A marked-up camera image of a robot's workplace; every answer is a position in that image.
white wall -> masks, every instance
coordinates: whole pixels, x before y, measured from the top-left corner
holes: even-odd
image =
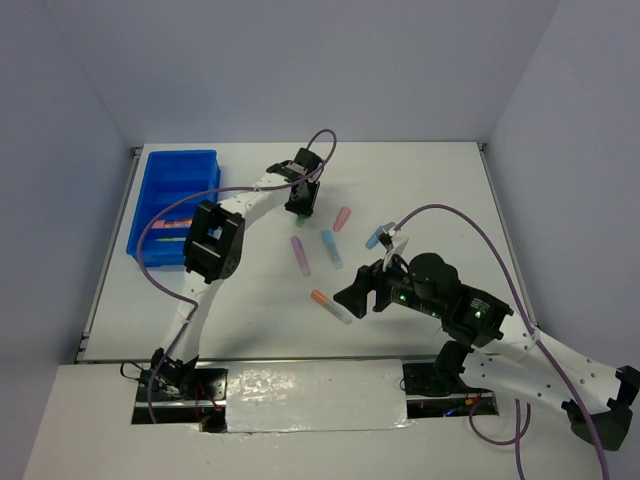
[[[130,144],[481,140],[558,0],[45,0]]]
[[[636,368],[638,25],[637,0],[563,0],[488,151],[538,320],[595,358]],[[636,419],[609,455],[613,478],[637,477],[639,447]]]
[[[130,162],[41,2],[0,2],[0,477],[73,359]]]

robotic arm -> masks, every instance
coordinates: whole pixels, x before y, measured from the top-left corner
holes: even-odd
[[[301,148],[293,161],[269,167],[252,191],[220,203],[205,200],[198,205],[184,244],[187,273],[182,295],[198,302],[199,308],[188,319],[192,307],[180,302],[165,339],[151,359],[153,369],[178,332],[186,328],[156,377],[172,395],[183,396],[192,391],[202,328],[218,290],[238,268],[245,230],[281,205],[296,215],[311,216],[322,172],[291,188],[286,185],[313,172],[321,163],[315,153]]]
[[[566,412],[572,431],[591,443],[584,417],[568,387],[544,355],[551,352],[590,413],[603,447],[617,450],[631,423],[630,406],[640,389],[640,372],[613,368],[570,349],[525,320],[491,294],[464,285],[457,270],[435,253],[423,253],[407,263],[401,253],[408,237],[383,230],[384,259],[358,269],[355,282],[334,300],[356,317],[367,313],[367,295],[376,292],[374,312],[396,303],[442,322],[453,338],[442,348],[435,369],[446,385],[507,391],[530,403]],[[511,363],[499,361],[500,354]]]

blue marker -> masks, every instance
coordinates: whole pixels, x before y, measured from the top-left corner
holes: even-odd
[[[367,250],[373,250],[373,248],[378,244],[379,240],[378,240],[378,235],[380,235],[380,233],[382,233],[382,230],[391,230],[393,227],[395,227],[396,224],[394,222],[389,222],[386,225],[380,225],[375,232],[373,232],[373,235],[371,235],[369,237],[369,240],[367,240],[367,243],[365,243],[365,247],[367,247]]]
[[[333,239],[331,230],[322,231],[322,241],[324,242],[325,247],[327,247],[327,251],[331,257],[331,263],[336,267],[336,270],[340,270],[342,268],[342,260],[340,259],[338,247],[336,247],[336,241]]]

pink marker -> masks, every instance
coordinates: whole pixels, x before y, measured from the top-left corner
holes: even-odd
[[[342,230],[342,227],[344,226],[344,224],[347,223],[349,215],[351,215],[351,209],[349,207],[342,207],[340,209],[340,213],[338,213],[338,217],[336,218],[336,221],[333,224],[334,232],[339,232],[340,230]]]
[[[300,273],[302,273],[303,277],[308,277],[311,275],[311,271],[307,263],[307,256],[304,254],[304,249],[302,248],[302,242],[298,237],[291,237],[291,246],[293,247],[293,252],[296,254]]]

blue bin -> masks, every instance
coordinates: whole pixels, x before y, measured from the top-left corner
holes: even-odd
[[[215,150],[181,150],[149,154],[131,225],[127,253],[137,259],[136,249],[142,230],[161,210],[184,197],[219,186],[220,168]],[[191,200],[167,213],[162,219],[167,222],[191,219],[197,205],[205,199],[217,202],[218,194]],[[145,266],[184,265],[182,249],[188,231],[188,226],[149,230],[142,246]]]

